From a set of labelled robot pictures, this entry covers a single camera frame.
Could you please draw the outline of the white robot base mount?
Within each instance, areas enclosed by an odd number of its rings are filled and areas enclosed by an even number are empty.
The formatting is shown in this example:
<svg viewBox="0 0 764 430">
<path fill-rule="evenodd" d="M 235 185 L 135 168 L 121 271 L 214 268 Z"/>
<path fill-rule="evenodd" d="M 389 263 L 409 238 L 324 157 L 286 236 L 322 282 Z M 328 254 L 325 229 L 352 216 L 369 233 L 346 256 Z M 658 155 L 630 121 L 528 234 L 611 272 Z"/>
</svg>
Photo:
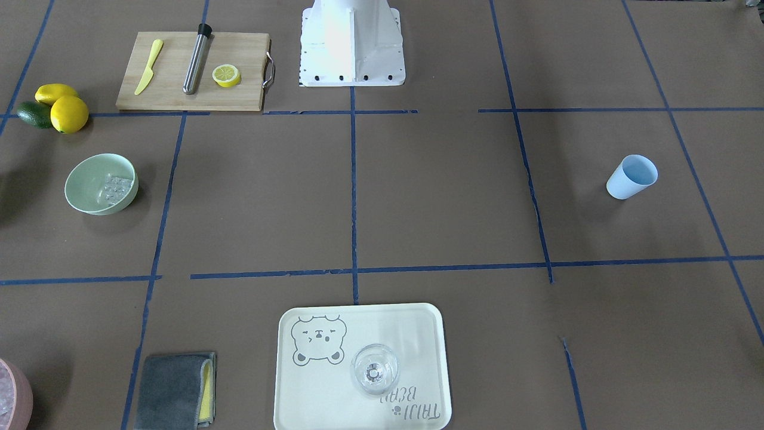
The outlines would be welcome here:
<svg viewBox="0 0 764 430">
<path fill-rule="evenodd" d="M 401 14 L 389 2 L 314 1 L 301 23 L 301 87 L 406 82 Z"/>
</svg>

